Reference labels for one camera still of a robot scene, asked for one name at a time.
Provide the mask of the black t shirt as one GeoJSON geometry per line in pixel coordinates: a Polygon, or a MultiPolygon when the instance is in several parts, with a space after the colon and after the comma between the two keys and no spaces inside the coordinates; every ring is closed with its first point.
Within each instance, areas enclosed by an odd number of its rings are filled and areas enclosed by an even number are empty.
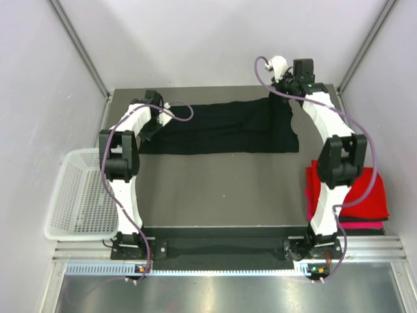
{"type": "Polygon", "coordinates": [[[190,121],[171,120],[150,141],[142,155],[206,155],[216,153],[297,153],[291,127],[292,109],[271,93],[265,98],[217,104],[177,106],[172,112],[190,121]]]}

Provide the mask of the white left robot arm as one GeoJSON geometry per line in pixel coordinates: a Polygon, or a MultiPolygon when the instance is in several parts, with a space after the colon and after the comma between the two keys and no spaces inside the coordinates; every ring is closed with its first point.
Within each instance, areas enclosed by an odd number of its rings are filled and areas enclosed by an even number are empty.
{"type": "Polygon", "coordinates": [[[111,128],[99,133],[99,162],[102,184],[115,202],[118,214],[117,233],[137,235],[142,219],[137,208],[136,177],[139,171],[137,137],[141,130],[156,130],[162,96],[147,90],[145,98],[133,99],[126,113],[111,128]]]}

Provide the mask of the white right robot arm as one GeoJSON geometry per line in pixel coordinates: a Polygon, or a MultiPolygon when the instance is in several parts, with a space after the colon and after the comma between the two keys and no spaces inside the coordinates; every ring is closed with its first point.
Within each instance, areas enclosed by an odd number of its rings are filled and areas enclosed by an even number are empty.
{"type": "Polygon", "coordinates": [[[339,116],[326,86],[315,82],[312,59],[297,59],[290,67],[284,57],[275,56],[268,69],[274,74],[274,88],[300,103],[324,143],[316,165],[319,197],[304,241],[306,254],[319,258],[336,242],[341,206],[362,174],[367,139],[354,133],[339,116]]]}

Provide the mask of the folded pink t shirt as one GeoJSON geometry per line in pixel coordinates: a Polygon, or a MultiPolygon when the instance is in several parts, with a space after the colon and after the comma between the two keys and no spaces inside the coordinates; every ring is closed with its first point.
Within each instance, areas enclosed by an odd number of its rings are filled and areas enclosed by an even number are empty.
{"type": "MultiPolygon", "coordinates": [[[[309,189],[306,188],[304,190],[304,194],[307,199],[307,219],[310,221],[313,217],[313,205],[312,205],[312,197],[310,195],[309,189]]],[[[359,230],[359,229],[377,229],[381,230],[383,229],[383,223],[382,222],[342,222],[341,225],[344,229],[348,230],[359,230]]]]}

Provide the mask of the white plastic basket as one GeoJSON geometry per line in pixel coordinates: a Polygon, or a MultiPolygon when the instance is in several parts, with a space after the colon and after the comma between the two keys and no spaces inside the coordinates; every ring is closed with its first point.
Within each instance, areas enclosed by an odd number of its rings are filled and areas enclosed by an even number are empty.
{"type": "Polygon", "coordinates": [[[101,241],[117,234],[118,212],[100,178],[97,148],[78,149],[63,159],[48,207],[45,238],[101,241]]]}

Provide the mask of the left aluminium frame post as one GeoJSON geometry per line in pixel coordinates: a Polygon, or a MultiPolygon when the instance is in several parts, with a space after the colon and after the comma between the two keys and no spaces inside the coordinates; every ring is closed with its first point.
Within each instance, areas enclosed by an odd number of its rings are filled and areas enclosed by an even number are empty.
{"type": "Polygon", "coordinates": [[[100,91],[100,93],[103,95],[104,98],[109,98],[110,92],[108,91],[107,87],[105,86],[104,81],[100,77],[95,65],[93,64],[89,54],[87,53],[85,46],[83,45],[74,26],[72,25],[72,22],[70,21],[70,18],[68,17],[61,2],[58,0],[47,0],[46,2],[48,3],[51,10],[55,14],[57,20],[61,24],[64,32],[66,33],[76,53],[81,59],[81,62],[87,69],[87,72],[90,74],[91,78],[93,79],[98,90],[100,91]]]}

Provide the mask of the aluminium frame post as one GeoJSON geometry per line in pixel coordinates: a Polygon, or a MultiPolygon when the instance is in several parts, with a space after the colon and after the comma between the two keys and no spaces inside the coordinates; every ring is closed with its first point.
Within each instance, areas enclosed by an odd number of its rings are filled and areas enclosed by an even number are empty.
{"type": "Polygon", "coordinates": [[[108,91],[107,87],[105,86],[104,81],[100,77],[95,65],[93,64],[89,54],[87,53],[85,46],[83,45],[74,26],[72,25],[72,22],[70,21],[70,18],[68,17],[61,2],[58,0],[47,0],[46,2],[48,3],[51,10],[55,14],[57,20],[61,24],[64,32],[66,33],[76,53],[81,59],[81,62],[87,69],[87,72],[90,74],[91,78],[93,79],[98,90],[100,91],[100,93],[103,95],[104,98],[109,98],[110,92],[108,91]]]}
{"type": "Polygon", "coordinates": [[[347,90],[351,80],[354,78],[354,75],[366,58],[366,55],[368,54],[373,43],[377,39],[378,35],[382,31],[382,28],[384,27],[385,23],[387,22],[388,18],[398,3],[398,0],[388,0],[383,3],[380,12],[377,14],[377,17],[372,23],[370,30],[367,32],[363,43],[361,43],[356,55],[354,56],[354,59],[349,65],[345,75],[343,76],[340,85],[336,89],[339,96],[341,96],[347,90]]]}

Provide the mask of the right aluminium frame post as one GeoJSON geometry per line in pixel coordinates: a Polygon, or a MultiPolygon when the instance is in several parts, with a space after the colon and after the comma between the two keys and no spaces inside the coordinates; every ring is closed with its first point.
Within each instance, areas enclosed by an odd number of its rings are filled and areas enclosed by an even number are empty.
{"type": "Polygon", "coordinates": [[[341,96],[347,90],[351,80],[354,78],[354,75],[366,58],[366,55],[368,54],[373,43],[377,39],[378,35],[382,31],[382,28],[384,27],[385,23],[387,22],[388,18],[398,3],[398,0],[388,0],[383,3],[380,12],[377,14],[377,17],[372,23],[370,30],[367,32],[363,43],[361,43],[356,55],[354,56],[354,59],[349,65],[345,75],[343,76],[340,85],[336,89],[339,96],[341,96]]]}

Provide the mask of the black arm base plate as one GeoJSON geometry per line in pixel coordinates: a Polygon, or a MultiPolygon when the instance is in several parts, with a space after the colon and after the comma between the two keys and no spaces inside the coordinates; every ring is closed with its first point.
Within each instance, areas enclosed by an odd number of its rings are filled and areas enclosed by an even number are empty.
{"type": "Polygon", "coordinates": [[[341,257],[340,241],[312,247],[305,226],[145,227],[143,235],[117,234],[110,258],[150,260],[162,271],[254,271],[292,269],[293,263],[327,264],[341,257]]]}

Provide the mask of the aluminium front rail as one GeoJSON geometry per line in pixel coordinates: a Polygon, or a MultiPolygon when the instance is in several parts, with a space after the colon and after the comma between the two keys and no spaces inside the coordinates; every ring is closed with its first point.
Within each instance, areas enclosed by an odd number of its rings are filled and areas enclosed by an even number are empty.
{"type": "MultiPolygon", "coordinates": [[[[100,241],[59,242],[55,247],[53,261],[107,262],[110,249],[100,241]]],[[[353,236],[347,240],[345,263],[397,262],[406,261],[407,255],[400,238],[396,235],[353,236]]]]}

